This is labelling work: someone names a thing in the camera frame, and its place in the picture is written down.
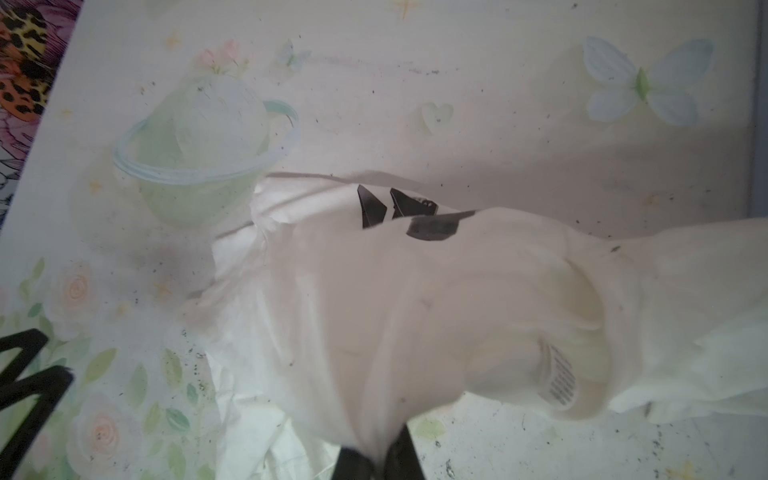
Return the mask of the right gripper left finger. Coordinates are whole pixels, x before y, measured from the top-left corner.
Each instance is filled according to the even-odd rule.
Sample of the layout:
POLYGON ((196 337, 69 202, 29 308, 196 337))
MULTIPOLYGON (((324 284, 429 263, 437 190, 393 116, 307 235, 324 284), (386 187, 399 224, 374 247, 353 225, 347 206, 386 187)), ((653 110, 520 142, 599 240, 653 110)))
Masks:
POLYGON ((375 467, 367 457, 353 449, 342 448, 331 480, 372 480, 374 475, 375 467))

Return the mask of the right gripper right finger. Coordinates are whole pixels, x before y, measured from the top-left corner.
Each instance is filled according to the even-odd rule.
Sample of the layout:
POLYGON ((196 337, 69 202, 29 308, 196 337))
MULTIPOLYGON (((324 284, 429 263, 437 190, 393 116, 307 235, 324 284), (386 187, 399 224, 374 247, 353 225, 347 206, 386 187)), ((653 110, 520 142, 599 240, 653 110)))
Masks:
POLYGON ((425 480, 409 429, 403 426, 390 446, 383 466, 384 480, 425 480))

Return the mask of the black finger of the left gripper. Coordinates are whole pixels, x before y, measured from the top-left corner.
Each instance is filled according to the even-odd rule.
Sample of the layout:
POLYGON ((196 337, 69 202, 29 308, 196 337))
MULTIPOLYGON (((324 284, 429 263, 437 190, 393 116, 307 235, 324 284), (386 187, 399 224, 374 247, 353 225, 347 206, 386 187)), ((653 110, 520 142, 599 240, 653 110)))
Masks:
POLYGON ((1 451, 1 478, 11 479, 27 451, 49 417, 74 382, 74 374, 62 365, 54 365, 21 378, 48 343, 49 338, 38 329, 29 329, 1 338, 1 352, 19 352, 1 372, 1 409, 34 398, 35 403, 13 432, 1 451))

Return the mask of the white printed t-shirt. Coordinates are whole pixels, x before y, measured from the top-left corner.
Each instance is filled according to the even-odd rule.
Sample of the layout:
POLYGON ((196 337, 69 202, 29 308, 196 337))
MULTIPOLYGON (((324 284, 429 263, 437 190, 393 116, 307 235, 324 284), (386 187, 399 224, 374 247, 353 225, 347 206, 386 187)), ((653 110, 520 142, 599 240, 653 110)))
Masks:
POLYGON ((604 240, 509 208, 270 176, 180 320, 223 423, 220 479, 382 465, 471 393, 565 421, 767 412, 767 222, 604 240))

